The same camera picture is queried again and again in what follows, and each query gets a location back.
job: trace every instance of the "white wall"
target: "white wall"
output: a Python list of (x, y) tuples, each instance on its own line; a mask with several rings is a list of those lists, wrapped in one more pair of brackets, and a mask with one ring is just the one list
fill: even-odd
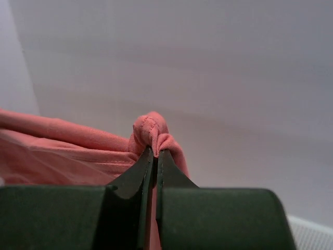
[(333, 227), (333, 2), (10, 2), (42, 115), (129, 136), (157, 110), (197, 184)]
[(0, 108), (39, 114), (7, 0), (0, 1)]

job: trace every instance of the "stitched seam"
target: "stitched seam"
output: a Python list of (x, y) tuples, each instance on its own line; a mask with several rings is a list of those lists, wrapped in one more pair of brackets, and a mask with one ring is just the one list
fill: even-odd
[(140, 128), (141, 128), (141, 130), (143, 130), (144, 129), (144, 123), (146, 122), (146, 120), (148, 119), (149, 117), (147, 116), (147, 117), (145, 117), (145, 119), (141, 122), (141, 124), (140, 124)]
[(159, 128), (159, 130), (161, 130), (160, 125), (154, 120), (153, 117), (148, 116), (147, 119), (148, 119), (148, 118), (151, 119), (151, 120), (154, 122), (154, 126), (157, 126), (157, 127)]
[(149, 129), (149, 132), (148, 132), (148, 134), (150, 135), (150, 132), (152, 131), (152, 129), (157, 125), (158, 126), (158, 124), (154, 121), (154, 125)]

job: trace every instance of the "white background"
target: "white background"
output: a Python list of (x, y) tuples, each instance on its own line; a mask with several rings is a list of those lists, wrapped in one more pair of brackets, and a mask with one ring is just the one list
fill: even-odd
[(14, 104), (1, 105), (36, 112), (32, 82), (41, 115), (125, 137), (156, 110), (198, 185), (269, 188), (333, 227), (332, 1), (10, 5), (21, 48), (9, 15), (1, 90)]

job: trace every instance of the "white surface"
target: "white surface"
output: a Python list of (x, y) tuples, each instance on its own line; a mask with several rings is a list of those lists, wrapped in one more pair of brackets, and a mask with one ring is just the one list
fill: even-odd
[(298, 250), (331, 250), (333, 247), (332, 228), (323, 227), (310, 221), (289, 216)]
[(0, 108), (39, 114), (7, 0), (0, 1)]
[(197, 184), (333, 227), (333, 2), (10, 2), (42, 115), (129, 136), (159, 111)]

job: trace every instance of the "pink fabric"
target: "pink fabric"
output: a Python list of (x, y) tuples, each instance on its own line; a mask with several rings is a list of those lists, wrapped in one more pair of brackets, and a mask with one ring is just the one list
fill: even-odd
[[(156, 112), (139, 117), (128, 140), (60, 119), (0, 109), (0, 177), (5, 184), (104, 185), (132, 166), (147, 145), (156, 157), (169, 149), (188, 175), (181, 147)], [(155, 220), (150, 249), (160, 249)]]

